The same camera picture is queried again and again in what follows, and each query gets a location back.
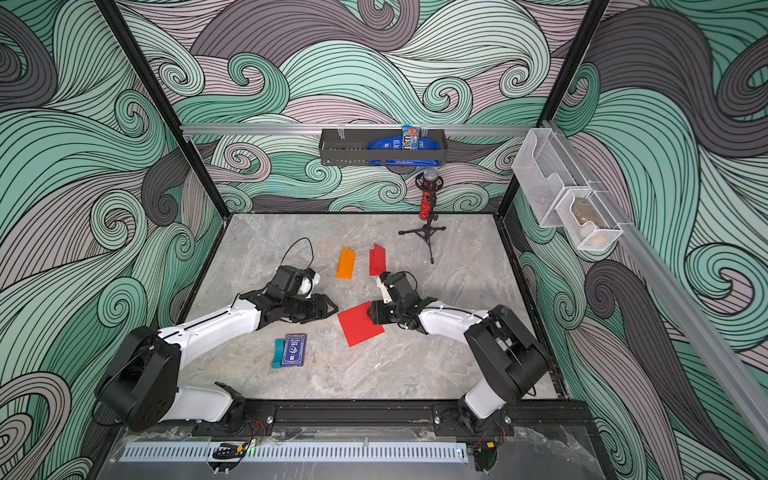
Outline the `orange square paper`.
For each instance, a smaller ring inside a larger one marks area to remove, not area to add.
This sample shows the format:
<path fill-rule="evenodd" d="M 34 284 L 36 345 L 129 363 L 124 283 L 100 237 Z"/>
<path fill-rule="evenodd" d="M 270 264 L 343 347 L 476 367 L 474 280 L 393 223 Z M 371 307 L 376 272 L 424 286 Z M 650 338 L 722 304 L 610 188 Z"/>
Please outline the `orange square paper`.
<path fill-rule="evenodd" d="M 343 247 L 339 256 L 335 277 L 342 280 L 351 280 L 354 276 L 356 252 L 348 247 Z"/>

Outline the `red square paper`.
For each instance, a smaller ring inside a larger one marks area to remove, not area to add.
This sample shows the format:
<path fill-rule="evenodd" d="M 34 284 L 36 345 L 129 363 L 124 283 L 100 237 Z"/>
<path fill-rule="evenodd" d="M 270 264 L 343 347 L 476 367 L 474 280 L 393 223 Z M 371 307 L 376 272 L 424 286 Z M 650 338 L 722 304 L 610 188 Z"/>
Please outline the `red square paper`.
<path fill-rule="evenodd" d="M 371 320 L 368 310 L 371 302 L 340 312 L 338 319 L 349 347 L 359 345 L 385 332 L 381 325 L 376 325 Z"/>
<path fill-rule="evenodd" d="M 378 277 L 387 270 L 386 249 L 375 244 L 369 251 L 369 275 Z"/>

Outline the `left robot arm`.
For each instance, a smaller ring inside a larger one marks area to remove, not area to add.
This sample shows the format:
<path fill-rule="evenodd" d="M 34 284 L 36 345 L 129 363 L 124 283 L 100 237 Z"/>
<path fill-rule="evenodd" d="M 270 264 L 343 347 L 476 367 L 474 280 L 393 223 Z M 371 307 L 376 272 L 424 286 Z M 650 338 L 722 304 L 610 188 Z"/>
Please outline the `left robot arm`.
<path fill-rule="evenodd" d="M 316 292 L 318 282 L 311 268 L 281 265 L 265 286 L 206 316 L 159 330 L 135 328 L 97 384 L 97 403 L 136 432 L 189 421 L 237 433 L 247 422 L 245 398 L 221 382 L 182 386 L 180 372 L 208 351 L 275 322 L 306 324 L 338 313 L 335 302 Z"/>

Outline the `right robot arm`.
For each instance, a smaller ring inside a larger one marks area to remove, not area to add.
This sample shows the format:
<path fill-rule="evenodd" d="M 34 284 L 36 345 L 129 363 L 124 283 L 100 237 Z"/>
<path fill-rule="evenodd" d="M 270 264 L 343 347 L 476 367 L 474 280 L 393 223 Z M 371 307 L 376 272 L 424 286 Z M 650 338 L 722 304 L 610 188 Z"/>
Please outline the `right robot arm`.
<path fill-rule="evenodd" d="M 485 432 L 492 415 L 532 393 L 548 374 L 549 354 L 509 307 L 468 310 L 421 297 L 403 272 L 386 272 L 376 284 L 382 298 L 368 308 L 373 324 L 446 337 L 470 349 L 482 379 L 457 402 L 456 417 L 467 433 Z"/>

